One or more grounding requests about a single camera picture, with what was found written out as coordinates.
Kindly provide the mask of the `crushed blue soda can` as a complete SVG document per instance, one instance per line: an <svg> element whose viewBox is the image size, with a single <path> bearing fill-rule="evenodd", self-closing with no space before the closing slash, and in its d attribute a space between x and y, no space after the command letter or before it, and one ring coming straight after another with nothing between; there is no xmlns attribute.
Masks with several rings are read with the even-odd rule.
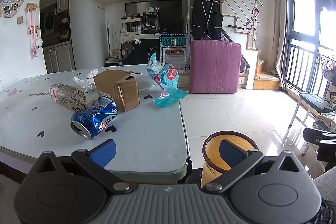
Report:
<svg viewBox="0 0 336 224"><path fill-rule="evenodd" d="M118 108L112 98L102 96L91 105L76 110L70 127L84 139L92 139L112 125Z"/></svg>

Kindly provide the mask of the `clear plastic water bottle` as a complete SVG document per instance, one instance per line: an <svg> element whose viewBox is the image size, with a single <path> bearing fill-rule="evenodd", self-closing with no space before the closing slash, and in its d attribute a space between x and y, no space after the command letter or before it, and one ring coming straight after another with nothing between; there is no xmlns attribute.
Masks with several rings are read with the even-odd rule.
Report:
<svg viewBox="0 0 336 224"><path fill-rule="evenodd" d="M49 94L56 104L68 110L76 111L87 105L85 94L69 85L54 84L50 87Z"/></svg>

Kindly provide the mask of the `brown cardboard box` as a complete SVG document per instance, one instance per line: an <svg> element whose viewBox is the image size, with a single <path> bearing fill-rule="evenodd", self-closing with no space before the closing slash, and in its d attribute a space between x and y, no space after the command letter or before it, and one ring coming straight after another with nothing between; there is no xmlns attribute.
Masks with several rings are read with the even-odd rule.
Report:
<svg viewBox="0 0 336 224"><path fill-rule="evenodd" d="M93 80L99 96L112 98L118 111L127 112L140 105L134 72L106 69Z"/></svg>

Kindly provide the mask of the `white plastic shopping bag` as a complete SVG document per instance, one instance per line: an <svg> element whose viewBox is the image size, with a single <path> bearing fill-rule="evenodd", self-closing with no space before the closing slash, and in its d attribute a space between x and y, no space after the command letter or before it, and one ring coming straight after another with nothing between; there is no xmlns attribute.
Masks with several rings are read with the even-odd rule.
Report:
<svg viewBox="0 0 336 224"><path fill-rule="evenodd" d="M88 91L93 91L96 89L94 77L98 74L98 70L94 69L90 71L85 79L79 79L77 77L74 77L73 80L79 85L79 89L83 92L86 93Z"/></svg>

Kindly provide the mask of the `blue plastic snack bag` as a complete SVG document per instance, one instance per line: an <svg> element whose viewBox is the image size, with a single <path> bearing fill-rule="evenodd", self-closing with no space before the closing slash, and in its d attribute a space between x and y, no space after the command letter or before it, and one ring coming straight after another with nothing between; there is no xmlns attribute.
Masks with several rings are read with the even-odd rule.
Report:
<svg viewBox="0 0 336 224"><path fill-rule="evenodd" d="M173 64L158 61L156 54L154 52L149 59L147 74L163 90L163 93L153 100L154 104L166 107L185 98L188 92L179 89L179 74Z"/></svg>

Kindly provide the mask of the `yellow wooden trash bin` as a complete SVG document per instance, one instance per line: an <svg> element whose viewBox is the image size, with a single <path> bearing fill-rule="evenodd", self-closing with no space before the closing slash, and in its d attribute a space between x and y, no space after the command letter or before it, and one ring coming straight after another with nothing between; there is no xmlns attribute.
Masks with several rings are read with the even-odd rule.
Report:
<svg viewBox="0 0 336 224"><path fill-rule="evenodd" d="M219 155L219 145L227 139L244 151L258 149L257 144L247 135L235 131L220 131L207 137L202 147L204 159L201 186L228 172L232 168Z"/></svg>

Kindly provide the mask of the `pink folded mattress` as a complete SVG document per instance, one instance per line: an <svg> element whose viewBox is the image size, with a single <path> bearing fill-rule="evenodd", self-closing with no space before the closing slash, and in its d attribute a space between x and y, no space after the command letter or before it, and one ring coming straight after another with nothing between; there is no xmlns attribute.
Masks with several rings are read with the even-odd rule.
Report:
<svg viewBox="0 0 336 224"><path fill-rule="evenodd" d="M232 94L239 85L241 45L221 40L193 40L190 48L190 92Z"/></svg>

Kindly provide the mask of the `grey window curtain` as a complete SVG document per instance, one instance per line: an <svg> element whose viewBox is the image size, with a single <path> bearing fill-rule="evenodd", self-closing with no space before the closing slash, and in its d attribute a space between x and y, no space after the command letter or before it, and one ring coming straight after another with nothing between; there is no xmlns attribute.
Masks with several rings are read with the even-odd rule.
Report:
<svg viewBox="0 0 336 224"><path fill-rule="evenodd" d="M288 53L288 0L274 0L274 29L270 70L280 79L279 88L286 89L286 57Z"/></svg>

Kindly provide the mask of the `black have a nice day board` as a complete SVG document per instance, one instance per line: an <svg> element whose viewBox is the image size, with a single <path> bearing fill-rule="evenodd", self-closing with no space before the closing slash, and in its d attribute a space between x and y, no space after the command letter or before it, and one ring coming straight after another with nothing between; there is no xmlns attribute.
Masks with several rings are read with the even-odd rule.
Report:
<svg viewBox="0 0 336 224"><path fill-rule="evenodd" d="M141 39L124 42L121 49L121 61L123 65L147 64L153 53L156 53L158 61L161 57L159 39Z"/></svg>

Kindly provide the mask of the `poison sign pegboard crate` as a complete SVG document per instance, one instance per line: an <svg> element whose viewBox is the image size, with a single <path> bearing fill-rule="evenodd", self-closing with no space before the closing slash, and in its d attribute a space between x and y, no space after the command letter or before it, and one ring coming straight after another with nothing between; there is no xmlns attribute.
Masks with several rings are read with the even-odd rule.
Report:
<svg viewBox="0 0 336 224"><path fill-rule="evenodd" d="M179 73L190 72L190 44L188 34L160 34L160 59L173 64Z"/></svg>

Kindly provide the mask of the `black vest on hanger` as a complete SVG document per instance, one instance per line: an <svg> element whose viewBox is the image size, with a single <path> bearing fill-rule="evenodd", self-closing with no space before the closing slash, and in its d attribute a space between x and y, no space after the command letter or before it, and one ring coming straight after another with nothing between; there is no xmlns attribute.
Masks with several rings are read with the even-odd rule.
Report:
<svg viewBox="0 0 336 224"><path fill-rule="evenodd" d="M191 31L195 40L220 40L223 15L221 0L194 0Z"/></svg>

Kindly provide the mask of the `black television screen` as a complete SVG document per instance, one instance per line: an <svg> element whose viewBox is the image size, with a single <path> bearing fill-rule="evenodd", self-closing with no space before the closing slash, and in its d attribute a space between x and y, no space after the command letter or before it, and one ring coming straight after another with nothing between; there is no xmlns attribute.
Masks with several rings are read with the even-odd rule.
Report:
<svg viewBox="0 0 336 224"><path fill-rule="evenodd" d="M126 16L141 18L143 34L181 34L184 20L183 0L129 2Z"/></svg>

